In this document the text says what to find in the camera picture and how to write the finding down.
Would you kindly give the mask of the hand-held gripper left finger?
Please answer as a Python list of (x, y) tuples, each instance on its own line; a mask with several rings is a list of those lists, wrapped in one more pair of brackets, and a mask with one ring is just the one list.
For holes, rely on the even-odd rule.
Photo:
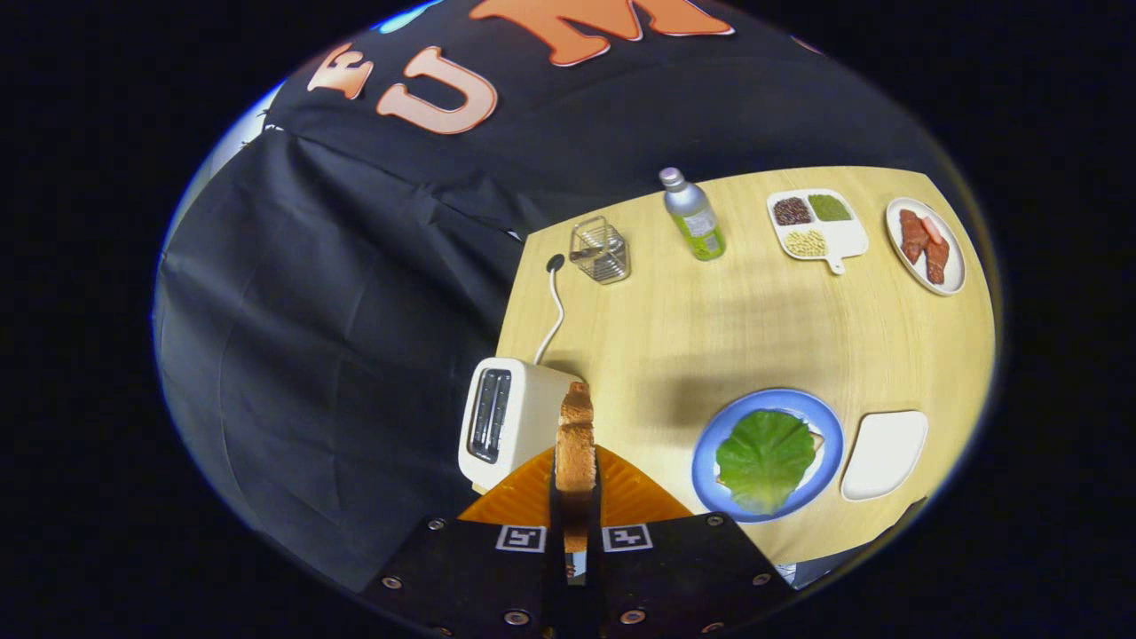
[(360, 598), (423, 638), (550, 638), (567, 589), (556, 470), (546, 525), (490, 525), (431, 515), (415, 523)]

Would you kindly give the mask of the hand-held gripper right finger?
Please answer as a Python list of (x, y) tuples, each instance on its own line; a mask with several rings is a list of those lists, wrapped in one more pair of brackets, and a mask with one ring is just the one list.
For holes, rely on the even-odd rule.
[(619, 454), (596, 450), (604, 638), (730, 638), (786, 608), (793, 586), (730, 514), (690, 513)]

